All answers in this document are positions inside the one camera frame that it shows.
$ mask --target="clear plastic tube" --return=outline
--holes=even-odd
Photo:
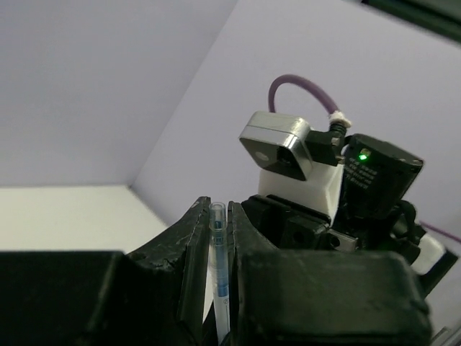
[[[219,345],[231,330],[226,213],[227,208],[224,203],[210,204],[209,263]]]

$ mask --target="screw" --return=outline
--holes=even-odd
[[[332,146],[338,146],[338,145],[339,145],[339,138],[333,137],[333,138],[331,139],[331,145],[332,145]]]
[[[336,160],[338,160],[339,164],[344,164],[344,162],[346,162],[346,158],[342,155],[337,155]]]

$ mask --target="white surface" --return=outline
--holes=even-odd
[[[166,224],[126,186],[3,188],[0,210],[0,251],[94,249],[128,253],[166,229]],[[206,313],[211,302],[211,284],[207,284]]]
[[[0,185],[134,181],[236,0],[1,0]]]
[[[135,191],[167,223],[199,195],[245,200],[259,170],[238,142],[267,109],[286,73],[319,83],[352,120],[352,132],[391,141],[426,160],[408,193],[419,218],[461,234],[461,49],[347,1],[240,0],[197,72]],[[280,112],[327,129],[303,90],[282,86]]]

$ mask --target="camera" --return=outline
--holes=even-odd
[[[306,181],[313,168],[305,144],[310,125],[293,115],[255,112],[240,134],[240,142],[262,169]]]

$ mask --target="white plastic part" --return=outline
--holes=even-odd
[[[300,181],[261,170],[259,191],[262,196],[275,195],[328,215],[333,223],[338,210],[344,165],[336,167],[313,162],[308,180]]]
[[[346,118],[343,112],[337,110],[331,113],[328,116],[330,124],[342,124],[345,128],[350,128],[352,126],[352,121]]]
[[[440,261],[446,249],[443,244],[427,233],[421,237],[418,247],[421,252],[411,267],[419,275],[425,275]]]

